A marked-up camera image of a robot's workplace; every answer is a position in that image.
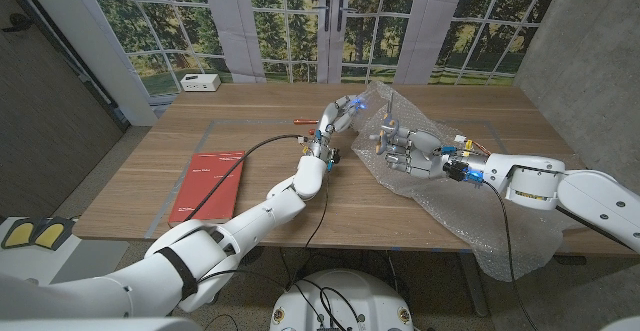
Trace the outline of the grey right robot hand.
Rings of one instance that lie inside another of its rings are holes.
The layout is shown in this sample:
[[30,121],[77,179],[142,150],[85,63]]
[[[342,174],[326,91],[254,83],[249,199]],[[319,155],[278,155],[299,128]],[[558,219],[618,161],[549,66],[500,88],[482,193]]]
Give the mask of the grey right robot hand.
[[427,131],[404,127],[392,131],[383,126],[369,138],[376,141],[375,153],[385,157],[390,169],[424,179],[448,177],[481,183],[484,164],[490,156],[488,151],[445,145]]

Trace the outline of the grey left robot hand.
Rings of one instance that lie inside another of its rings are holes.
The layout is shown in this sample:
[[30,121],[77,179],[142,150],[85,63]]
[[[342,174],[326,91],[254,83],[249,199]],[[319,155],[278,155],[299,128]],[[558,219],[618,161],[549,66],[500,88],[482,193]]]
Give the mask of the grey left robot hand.
[[346,130],[358,111],[364,108],[363,101],[356,95],[346,95],[329,103],[316,124],[305,155],[321,159],[331,170],[340,160],[339,150],[329,147],[332,135]]

